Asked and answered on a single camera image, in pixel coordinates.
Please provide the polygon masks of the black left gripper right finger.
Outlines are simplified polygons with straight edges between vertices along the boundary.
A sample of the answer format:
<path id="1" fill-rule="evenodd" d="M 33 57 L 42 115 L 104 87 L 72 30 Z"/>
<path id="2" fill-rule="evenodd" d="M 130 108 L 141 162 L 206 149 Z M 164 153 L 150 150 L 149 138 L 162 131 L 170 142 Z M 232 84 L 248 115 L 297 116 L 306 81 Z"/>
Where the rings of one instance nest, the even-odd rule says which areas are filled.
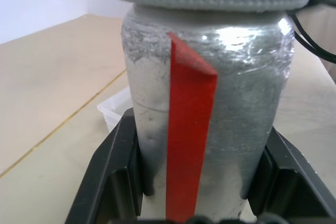
<path id="1" fill-rule="evenodd" d="M 335 197 L 303 154 L 275 129 L 247 130 L 240 195 L 256 223 L 335 223 Z"/>

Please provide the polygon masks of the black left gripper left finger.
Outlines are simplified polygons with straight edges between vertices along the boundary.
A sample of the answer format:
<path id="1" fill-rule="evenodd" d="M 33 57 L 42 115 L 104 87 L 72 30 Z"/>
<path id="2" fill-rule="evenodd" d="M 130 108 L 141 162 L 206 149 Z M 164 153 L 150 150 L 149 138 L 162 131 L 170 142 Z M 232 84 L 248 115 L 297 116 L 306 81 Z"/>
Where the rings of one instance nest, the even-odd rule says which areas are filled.
<path id="1" fill-rule="evenodd" d="M 141 214 L 141 157 L 133 109 L 94 152 L 66 223 L 132 223 Z"/>

